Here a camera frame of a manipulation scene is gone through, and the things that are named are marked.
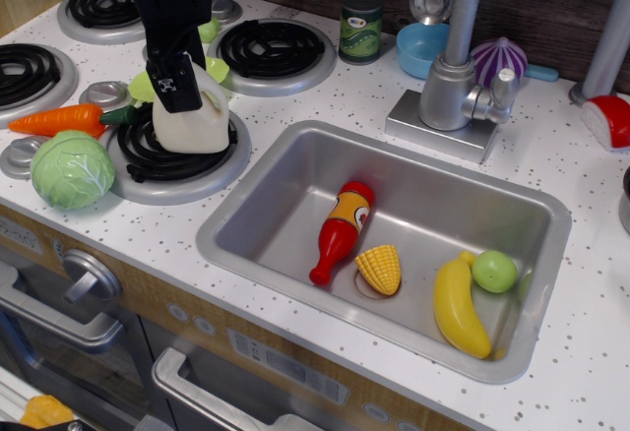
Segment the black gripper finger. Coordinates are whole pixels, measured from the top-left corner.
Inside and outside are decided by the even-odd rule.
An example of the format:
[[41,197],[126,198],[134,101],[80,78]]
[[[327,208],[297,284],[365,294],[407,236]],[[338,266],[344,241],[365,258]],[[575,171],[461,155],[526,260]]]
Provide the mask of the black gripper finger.
[[157,99],[168,113],[188,112],[202,107],[193,62],[187,53],[161,60],[149,59],[146,70]]

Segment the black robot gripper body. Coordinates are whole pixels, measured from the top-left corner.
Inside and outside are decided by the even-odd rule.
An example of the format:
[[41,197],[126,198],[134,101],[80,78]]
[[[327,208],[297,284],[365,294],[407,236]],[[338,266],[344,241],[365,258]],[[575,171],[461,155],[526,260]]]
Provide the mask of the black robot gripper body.
[[204,51],[198,27],[212,17],[211,0],[134,0],[145,28],[149,60],[164,64],[188,54],[198,65]]

